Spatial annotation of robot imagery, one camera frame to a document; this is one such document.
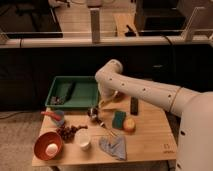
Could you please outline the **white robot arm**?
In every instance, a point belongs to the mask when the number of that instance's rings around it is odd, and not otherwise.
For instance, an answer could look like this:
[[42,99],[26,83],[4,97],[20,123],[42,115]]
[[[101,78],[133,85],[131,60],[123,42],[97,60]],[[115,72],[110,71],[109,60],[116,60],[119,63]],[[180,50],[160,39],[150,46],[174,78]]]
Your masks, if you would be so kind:
[[175,171],[213,171],[213,92],[122,75],[123,66],[109,60],[95,74],[102,103],[121,92],[181,118]]

